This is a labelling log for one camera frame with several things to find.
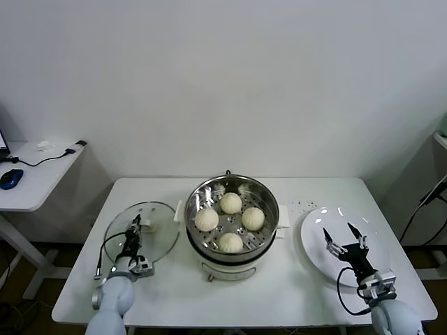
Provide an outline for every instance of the white table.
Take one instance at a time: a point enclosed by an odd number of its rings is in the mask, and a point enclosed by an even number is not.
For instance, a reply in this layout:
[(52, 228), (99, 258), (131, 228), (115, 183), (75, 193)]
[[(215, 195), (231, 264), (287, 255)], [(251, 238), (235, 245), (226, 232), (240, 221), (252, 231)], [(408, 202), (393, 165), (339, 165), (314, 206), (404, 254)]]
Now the white table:
[[(36, 151), (37, 142), (9, 142), (11, 156), (17, 156), (23, 161), (35, 164), (44, 158), (60, 156), (73, 143), (57, 143), (47, 151)], [(11, 169), (22, 169), (24, 175), (15, 188), (0, 190), (0, 212), (7, 211), (35, 211), (53, 191), (65, 175), (69, 167), (80, 155), (83, 149), (63, 158), (44, 162), (36, 167), (29, 167), (23, 163), (1, 163), (0, 176)], [(18, 254), (10, 265), (10, 271), (24, 256), (38, 271), (23, 294), (24, 299), (33, 299), (44, 278), (65, 279), (70, 268), (58, 268), (52, 265), (57, 251), (50, 250), (46, 256), (42, 255), (27, 239), (20, 234), (3, 216), (0, 216), (0, 237), (13, 246)], [(6, 280), (6, 272), (0, 278), (0, 285)]]
[[(99, 246), (113, 218), (137, 202), (158, 200), (176, 207), (204, 179), (119, 179), (68, 277), (52, 318), (86, 324), (95, 313), (91, 294)], [(291, 228), (276, 239), (260, 271), (245, 281), (207, 282), (185, 236), (184, 227), (174, 249), (156, 263), (155, 275), (134, 284), (135, 304), (124, 316), (129, 326), (141, 327), (310, 327), (365, 325), (369, 315), (353, 317), (341, 307), (335, 283), (310, 263), (299, 238), (300, 223), (310, 201), (318, 206), (353, 207), (375, 224), (391, 256), (397, 275), (398, 299), (415, 308), (422, 320), (437, 310), (366, 186), (356, 178), (261, 178), (280, 205), (288, 207)], [(103, 258), (103, 271), (111, 263)], [(351, 310), (365, 307), (353, 288), (342, 288)]]

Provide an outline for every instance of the glass lid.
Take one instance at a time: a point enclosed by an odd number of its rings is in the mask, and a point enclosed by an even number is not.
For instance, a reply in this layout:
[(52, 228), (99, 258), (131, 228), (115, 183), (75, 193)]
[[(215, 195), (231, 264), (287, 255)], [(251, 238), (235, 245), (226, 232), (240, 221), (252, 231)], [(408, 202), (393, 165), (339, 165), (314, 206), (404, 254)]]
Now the glass lid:
[[(169, 253), (179, 237), (179, 223), (174, 221), (175, 210), (167, 204), (151, 201), (130, 206), (109, 224), (104, 240), (125, 232), (138, 214), (141, 216), (141, 248), (138, 255), (145, 256), (150, 262), (156, 262)], [(105, 254), (112, 262), (122, 251), (125, 239), (124, 235), (120, 235), (104, 246)]]

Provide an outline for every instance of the steamed bun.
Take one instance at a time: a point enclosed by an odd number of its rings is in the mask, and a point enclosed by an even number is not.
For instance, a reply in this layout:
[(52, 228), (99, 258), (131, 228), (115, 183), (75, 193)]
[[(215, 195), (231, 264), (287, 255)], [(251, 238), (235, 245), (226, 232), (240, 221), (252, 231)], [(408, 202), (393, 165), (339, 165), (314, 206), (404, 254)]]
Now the steamed bun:
[(221, 209), (227, 214), (236, 214), (242, 208), (242, 200), (236, 193), (226, 193), (219, 202)]
[(260, 230), (264, 226), (264, 212), (256, 207), (248, 208), (242, 215), (242, 224), (248, 230)]
[(198, 211), (194, 221), (199, 230), (209, 232), (217, 227), (217, 224), (219, 223), (219, 215), (217, 215), (213, 208), (204, 208)]
[(240, 253), (244, 248), (242, 239), (234, 232), (223, 234), (217, 242), (217, 246), (224, 253)]

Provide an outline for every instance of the small side table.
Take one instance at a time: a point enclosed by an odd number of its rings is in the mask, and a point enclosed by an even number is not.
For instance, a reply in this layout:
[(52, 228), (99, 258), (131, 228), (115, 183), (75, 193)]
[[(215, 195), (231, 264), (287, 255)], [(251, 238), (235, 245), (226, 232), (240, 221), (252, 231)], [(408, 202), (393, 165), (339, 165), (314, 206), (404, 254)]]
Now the small side table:
[[(37, 142), (9, 142), (11, 156), (18, 156), (28, 163), (37, 163), (44, 158), (60, 156), (73, 143), (57, 143), (50, 151), (36, 151)], [(10, 190), (0, 190), (0, 212), (35, 211), (48, 198), (56, 185), (66, 174), (69, 167), (79, 157), (83, 148), (74, 154), (60, 159), (44, 162), (36, 167), (29, 167), (23, 163), (0, 164), (0, 176), (10, 169), (23, 169), (24, 175), (19, 184)], [(42, 255), (15, 227), (0, 215), (0, 236), (17, 250), (17, 255), (10, 263), (10, 271), (14, 270), (23, 256), (37, 267), (23, 299), (33, 299), (45, 278), (67, 279), (71, 268), (55, 267), (52, 262), (58, 251), (50, 250)], [(0, 278), (0, 285), (6, 280), (7, 273)]]

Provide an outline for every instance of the floor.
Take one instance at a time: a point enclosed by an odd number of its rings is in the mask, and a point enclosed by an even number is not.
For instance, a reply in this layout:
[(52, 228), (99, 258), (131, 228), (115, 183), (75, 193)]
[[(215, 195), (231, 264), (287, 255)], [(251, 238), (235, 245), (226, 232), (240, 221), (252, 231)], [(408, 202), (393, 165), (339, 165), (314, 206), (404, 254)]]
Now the floor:
[[(41, 252), (46, 252), (47, 246), (38, 245)], [(60, 253), (55, 260), (56, 266), (72, 267), (80, 252), (80, 246), (63, 245), (58, 246)], [(0, 249), (12, 260), (16, 254), (8, 244), (0, 242)], [(413, 265), (417, 268), (435, 267), (436, 260), (425, 251), (412, 251), (409, 253), (409, 258)], [(4, 255), (0, 255), (0, 274), (7, 269), (7, 262)], [(0, 292), (0, 303), (7, 302), (12, 305), (20, 303), (22, 293), (31, 280), (35, 268), (25, 259), (21, 259), (15, 270), (10, 274), (10, 277)], [(430, 335), (444, 335), (447, 329), (447, 281), (427, 281), (424, 282), (427, 291), (433, 299), (438, 308), (439, 316), (437, 320), (426, 325)], [(31, 306), (18, 306), (23, 312), (29, 309), (29, 312), (24, 316), (24, 325), (28, 321), (32, 321), (30, 325), (16, 334), (64, 334), (64, 335), (78, 335), (84, 334), (84, 326), (76, 325), (62, 325), (52, 321), (51, 306), (56, 303), (57, 297), (64, 286), (63, 280), (45, 279), (40, 290), (38, 291), (36, 300), (42, 301), (43, 304), (35, 304)], [(8, 322), (0, 319), (0, 334), (13, 334), (5, 332), (4, 327), (15, 325), (17, 314), (11, 313)], [(332, 335), (339, 334), (339, 330), (333, 327), (327, 328), (306, 328), (306, 329), (244, 329), (246, 335)], [(137, 329), (136, 335), (221, 335), (221, 329)], [(371, 327), (350, 327), (347, 329), (348, 335), (370, 335), (375, 334)]]

